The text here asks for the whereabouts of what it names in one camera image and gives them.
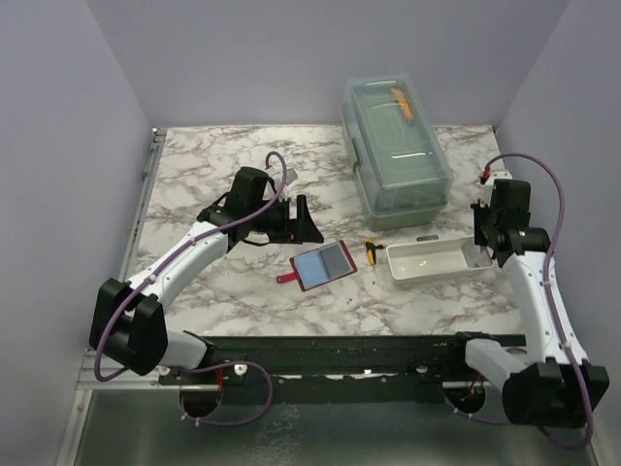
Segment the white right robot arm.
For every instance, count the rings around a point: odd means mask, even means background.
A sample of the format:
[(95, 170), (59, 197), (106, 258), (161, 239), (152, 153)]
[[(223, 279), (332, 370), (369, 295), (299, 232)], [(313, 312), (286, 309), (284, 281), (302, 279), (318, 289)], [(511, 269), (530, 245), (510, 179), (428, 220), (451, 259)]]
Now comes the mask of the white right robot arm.
[(465, 381), (480, 373), (502, 393), (507, 419), (520, 425), (581, 428), (609, 387), (607, 370), (578, 342), (554, 272), (553, 245), (523, 209), (474, 203), (474, 242), (493, 251), (505, 271), (526, 340), (526, 359), (491, 338), (470, 339), (446, 357), (448, 373)]

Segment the red leather card holder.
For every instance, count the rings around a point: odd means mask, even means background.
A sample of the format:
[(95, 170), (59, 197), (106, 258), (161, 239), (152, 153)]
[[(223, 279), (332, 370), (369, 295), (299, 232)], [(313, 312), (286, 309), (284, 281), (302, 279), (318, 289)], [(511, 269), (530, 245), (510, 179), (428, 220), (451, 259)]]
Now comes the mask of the red leather card holder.
[[(345, 252), (350, 263), (351, 270), (344, 276), (338, 277), (334, 280), (329, 280), (319, 253), (322, 249), (325, 249), (335, 243), (342, 244), (343, 251)], [(290, 258), (289, 262), (292, 271), (288, 274), (277, 276), (276, 281), (278, 284), (297, 282), (300, 289), (304, 292), (348, 277), (358, 271), (351, 253), (343, 240), (335, 241), (320, 248), (295, 255)]]

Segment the white plastic tray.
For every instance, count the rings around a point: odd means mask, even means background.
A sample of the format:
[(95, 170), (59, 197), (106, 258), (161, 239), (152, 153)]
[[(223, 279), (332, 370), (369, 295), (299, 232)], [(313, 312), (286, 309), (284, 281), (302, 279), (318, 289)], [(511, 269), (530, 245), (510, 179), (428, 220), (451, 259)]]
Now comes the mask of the white plastic tray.
[(494, 268), (488, 249), (473, 237), (388, 246), (387, 262), (398, 285), (471, 278)]

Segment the dark grey credit card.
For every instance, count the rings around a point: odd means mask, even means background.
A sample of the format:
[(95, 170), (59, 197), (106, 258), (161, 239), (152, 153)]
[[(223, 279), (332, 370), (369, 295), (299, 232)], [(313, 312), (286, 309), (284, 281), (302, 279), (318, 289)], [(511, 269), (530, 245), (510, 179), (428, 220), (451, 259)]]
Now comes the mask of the dark grey credit card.
[(322, 249), (319, 254), (329, 280), (334, 280), (350, 272), (350, 263), (341, 243), (332, 244)]

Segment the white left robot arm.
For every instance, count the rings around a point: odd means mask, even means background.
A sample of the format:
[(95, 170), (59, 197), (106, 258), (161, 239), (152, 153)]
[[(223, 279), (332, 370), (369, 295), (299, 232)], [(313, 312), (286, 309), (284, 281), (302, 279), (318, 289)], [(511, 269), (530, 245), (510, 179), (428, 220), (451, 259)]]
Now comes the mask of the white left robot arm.
[(164, 256), (126, 282), (105, 281), (97, 295), (89, 344), (124, 368), (144, 376), (158, 366), (179, 367), (194, 383), (214, 374), (210, 344), (187, 332), (169, 332), (165, 312), (209, 265), (223, 257), (251, 232), (268, 236), (270, 244), (324, 242), (311, 219), (307, 197), (277, 200), (254, 216), (237, 201), (212, 204), (197, 216), (188, 233)]

